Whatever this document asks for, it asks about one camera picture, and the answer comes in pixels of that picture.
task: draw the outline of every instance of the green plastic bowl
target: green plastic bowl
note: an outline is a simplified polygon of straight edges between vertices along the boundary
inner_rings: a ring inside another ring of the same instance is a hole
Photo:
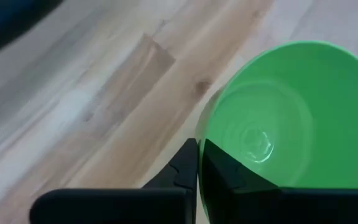
[[[262,53],[226,85],[205,138],[279,187],[358,189],[358,58],[315,41]]]

